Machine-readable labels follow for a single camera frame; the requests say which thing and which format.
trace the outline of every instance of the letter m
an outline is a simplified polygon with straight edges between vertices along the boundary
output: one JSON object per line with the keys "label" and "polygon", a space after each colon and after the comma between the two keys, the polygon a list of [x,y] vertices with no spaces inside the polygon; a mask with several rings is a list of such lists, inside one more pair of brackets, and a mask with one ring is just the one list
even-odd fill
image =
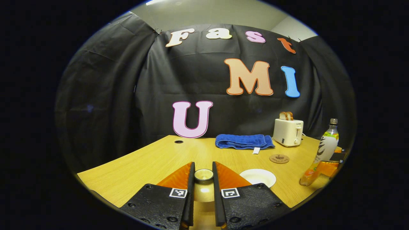
{"label": "letter m", "polygon": [[226,59],[225,63],[230,69],[230,88],[227,93],[230,95],[240,95],[244,90],[240,87],[240,81],[246,88],[247,93],[252,93],[257,82],[256,94],[269,96],[273,94],[268,77],[270,65],[264,61],[256,61],[250,72],[240,59]]}

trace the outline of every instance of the folded towel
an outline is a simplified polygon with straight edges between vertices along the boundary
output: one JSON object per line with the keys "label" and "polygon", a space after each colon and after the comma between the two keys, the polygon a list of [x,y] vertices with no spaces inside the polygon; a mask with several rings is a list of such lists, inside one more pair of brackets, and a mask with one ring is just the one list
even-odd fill
{"label": "folded towel", "polygon": [[275,147],[271,136],[264,136],[262,134],[250,136],[220,134],[216,137],[216,146],[221,149],[230,147],[235,149],[254,149],[255,147],[265,149],[268,147]]}

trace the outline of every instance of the white toaster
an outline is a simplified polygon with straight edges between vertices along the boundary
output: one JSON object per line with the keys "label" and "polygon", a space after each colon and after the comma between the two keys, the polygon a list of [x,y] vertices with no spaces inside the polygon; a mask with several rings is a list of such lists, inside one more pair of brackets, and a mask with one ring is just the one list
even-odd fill
{"label": "white toaster", "polygon": [[304,122],[300,120],[276,119],[274,124],[273,140],[285,147],[301,144]]}

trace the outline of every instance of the bottle cap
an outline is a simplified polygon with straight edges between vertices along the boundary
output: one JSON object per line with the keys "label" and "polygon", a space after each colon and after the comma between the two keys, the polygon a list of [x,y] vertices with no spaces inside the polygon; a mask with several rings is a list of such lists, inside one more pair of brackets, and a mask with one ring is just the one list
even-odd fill
{"label": "bottle cap", "polygon": [[338,125],[338,119],[336,119],[336,118],[331,118],[330,124],[331,124],[331,125]]}

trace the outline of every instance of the white wall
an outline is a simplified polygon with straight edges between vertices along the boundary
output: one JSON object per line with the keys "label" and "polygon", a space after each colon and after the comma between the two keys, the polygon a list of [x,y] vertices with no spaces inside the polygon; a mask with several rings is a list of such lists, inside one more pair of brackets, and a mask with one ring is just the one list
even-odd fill
{"label": "white wall", "polygon": [[283,36],[290,36],[291,39],[299,41],[298,39],[305,40],[317,36],[309,27],[299,22],[297,19],[287,16],[279,24],[277,24],[272,30],[274,33],[281,34]]}

